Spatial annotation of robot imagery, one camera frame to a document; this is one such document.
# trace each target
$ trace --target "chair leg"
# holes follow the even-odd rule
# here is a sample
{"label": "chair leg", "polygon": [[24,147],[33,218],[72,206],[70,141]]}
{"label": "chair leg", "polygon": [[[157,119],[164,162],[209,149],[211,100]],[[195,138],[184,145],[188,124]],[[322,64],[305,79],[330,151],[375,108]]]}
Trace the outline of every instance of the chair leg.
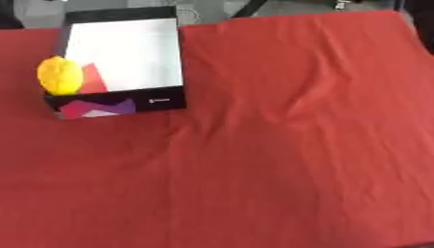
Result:
{"label": "chair leg", "polygon": [[233,18],[252,16],[258,11],[268,0],[250,0]]}
{"label": "chair leg", "polygon": [[404,10],[405,0],[395,0],[393,9],[397,12]]}

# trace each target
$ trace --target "yellow ball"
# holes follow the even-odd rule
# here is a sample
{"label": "yellow ball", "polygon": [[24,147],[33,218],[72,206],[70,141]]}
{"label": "yellow ball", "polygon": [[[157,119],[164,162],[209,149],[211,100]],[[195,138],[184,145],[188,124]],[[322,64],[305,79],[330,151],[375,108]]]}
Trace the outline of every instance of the yellow ball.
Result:
{"label": "yellow ball", "polygon": [[49,93],[69,95],[81,88],[84,76],[77,63],[55,56],[43,61],[38,67],[38,79]]}

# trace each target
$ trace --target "table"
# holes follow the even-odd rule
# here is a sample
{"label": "table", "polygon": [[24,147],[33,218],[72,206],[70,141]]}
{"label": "table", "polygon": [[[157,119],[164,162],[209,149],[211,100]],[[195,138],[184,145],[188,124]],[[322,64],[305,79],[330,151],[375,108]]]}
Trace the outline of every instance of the table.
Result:
{"label": "table", "polygon": [[57,30],[0,32],[0,247],[434,240],[433,60],[397,13],[181,27],[189,107],[68,122]]}

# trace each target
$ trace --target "floor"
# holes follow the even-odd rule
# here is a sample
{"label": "floor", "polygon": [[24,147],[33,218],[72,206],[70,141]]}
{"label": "floor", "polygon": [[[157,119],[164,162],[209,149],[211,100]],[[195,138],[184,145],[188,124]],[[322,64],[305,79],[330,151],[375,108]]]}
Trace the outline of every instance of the floor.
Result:
{"label": "floor", "polygon": [[[56,27],[62,23],[65,11],[99,8],[155,6],[176,3],[182,24],[215,22],[234,14],[247,0],[224,1],[221,13],[216,12],[219,0],[15,0],[16,15],[26,27]],[[258,12],[259,16],[324,13],[333,11],[333,0],[271,0]],[[348,11],[365,11],[391,8],[389,0],[367,1],[363,4],[349,4]]]}

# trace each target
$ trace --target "red paper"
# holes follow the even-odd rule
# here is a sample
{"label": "red paper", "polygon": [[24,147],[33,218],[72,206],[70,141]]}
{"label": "red paper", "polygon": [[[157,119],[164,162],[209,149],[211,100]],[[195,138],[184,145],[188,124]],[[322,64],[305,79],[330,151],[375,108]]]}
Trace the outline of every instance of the red paper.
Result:
{"label": "red paper", "polygon": [[98,72],[95,64],[89,64],[83,67],[84,83],[78,91],[79,93],[101,93],[107,92],[104,80]]}

